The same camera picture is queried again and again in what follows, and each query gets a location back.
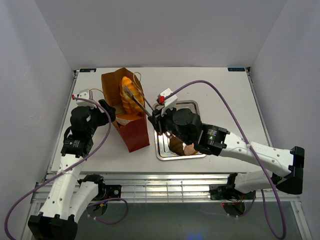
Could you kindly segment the striped orange croissant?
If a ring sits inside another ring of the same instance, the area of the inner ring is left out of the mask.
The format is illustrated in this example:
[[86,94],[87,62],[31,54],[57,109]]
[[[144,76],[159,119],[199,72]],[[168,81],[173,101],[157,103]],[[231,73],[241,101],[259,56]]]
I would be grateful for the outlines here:
[[122,101],[123,108],[125,112],[129,115],[138,115],[142,113],[143,110],[125,93],[125,87],[128,87],[133,96],[137,99],[137,101],[144,107],[145,101],[138,91],[138,89],[134,86],[132,80],[126,76],[124,76],[119,84],[120,87],[120,98]]

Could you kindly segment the long twisted glazed bread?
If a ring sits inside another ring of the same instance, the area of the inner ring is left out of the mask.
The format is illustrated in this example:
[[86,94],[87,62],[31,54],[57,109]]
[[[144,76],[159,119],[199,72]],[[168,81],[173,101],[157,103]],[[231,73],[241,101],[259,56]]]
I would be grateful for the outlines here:
[[127,95],[120,93],[121,102],[128,115],[143,117],[143,110]]

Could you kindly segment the brown red paper bag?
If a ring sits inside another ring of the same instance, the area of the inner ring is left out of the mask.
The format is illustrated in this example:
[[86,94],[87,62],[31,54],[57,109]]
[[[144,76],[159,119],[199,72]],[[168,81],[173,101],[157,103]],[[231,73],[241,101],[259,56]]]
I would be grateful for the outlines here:
[[[101,84],[104,99],[111,107],[115,108],[116,116],[128,115],[123,107],[120,97],[120,83],[123,77],[131,79],[132,82],[134,82],[143,92],[142,85],[135,76],[135,73],[124,67],[114,72],[102,74]],[[147,115],[143,112],[143,117],[133,117],[134,120],[124,126],[118,124],[116,120],[112,123],[125,142],[130,153],[150,145],[147,128]]]

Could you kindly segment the steel serving tongs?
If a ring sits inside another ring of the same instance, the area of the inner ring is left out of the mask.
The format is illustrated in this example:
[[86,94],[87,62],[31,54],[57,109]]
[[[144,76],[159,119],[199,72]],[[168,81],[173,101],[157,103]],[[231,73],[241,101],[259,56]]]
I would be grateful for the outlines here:
[[123,85],[122,92],[123,94],[127,94],[148,117],[152,116],[152,114],[146,108],[147,105],[153,111],[151,104],[144,96],[142,90],[134,82]]

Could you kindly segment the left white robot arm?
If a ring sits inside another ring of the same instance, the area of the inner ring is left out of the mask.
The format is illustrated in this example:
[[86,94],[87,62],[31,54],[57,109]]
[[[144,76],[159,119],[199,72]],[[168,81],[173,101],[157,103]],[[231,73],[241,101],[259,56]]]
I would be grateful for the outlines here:
[[37,215],[31,215],[28,227],[37,240],[73,240],[78,221],[91,201],[106,197],[103,177],[79,175],[92,152],[93,136],[100,126],[111,126],[116,110],[104,99],[77,101],[71,111],[70,126],[63,135],[59,170],[53,178],[48,197]]

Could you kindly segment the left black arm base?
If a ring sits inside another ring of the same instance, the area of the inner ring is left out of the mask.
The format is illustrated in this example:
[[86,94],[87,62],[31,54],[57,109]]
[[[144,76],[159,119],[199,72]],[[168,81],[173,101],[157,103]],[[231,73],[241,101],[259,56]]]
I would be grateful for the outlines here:
[[96,199],[102,201],[105,199],[121,198],[122,186],[119,184],[102,184],[98,187]]

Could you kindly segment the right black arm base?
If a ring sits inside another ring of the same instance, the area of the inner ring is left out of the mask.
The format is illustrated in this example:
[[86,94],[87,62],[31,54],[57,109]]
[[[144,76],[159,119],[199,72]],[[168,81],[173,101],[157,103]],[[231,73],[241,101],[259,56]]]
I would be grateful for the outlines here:
[[236,190],[231,185],[209,185],[209,193],[211,200],[227,200],[231,202],[237,202],[240,200],[253,200],[255,193],[253,191],[248,193],[242,193]]

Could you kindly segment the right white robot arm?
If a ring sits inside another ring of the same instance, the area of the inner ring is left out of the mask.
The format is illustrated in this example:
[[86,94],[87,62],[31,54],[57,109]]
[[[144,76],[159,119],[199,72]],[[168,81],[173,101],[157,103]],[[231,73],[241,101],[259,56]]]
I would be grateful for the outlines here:
[[217,199],[237,199],[271,187],[291,195],[303,192],[305,150],[302,147],[279,149],[247,143],[225,128],[202,123],[201,117],[188,108],[165,112],[155,109],[148,120],[159,135],[169,133],[201,154],[233,158],[261,168],[230,174],[225,185],[211,190]]

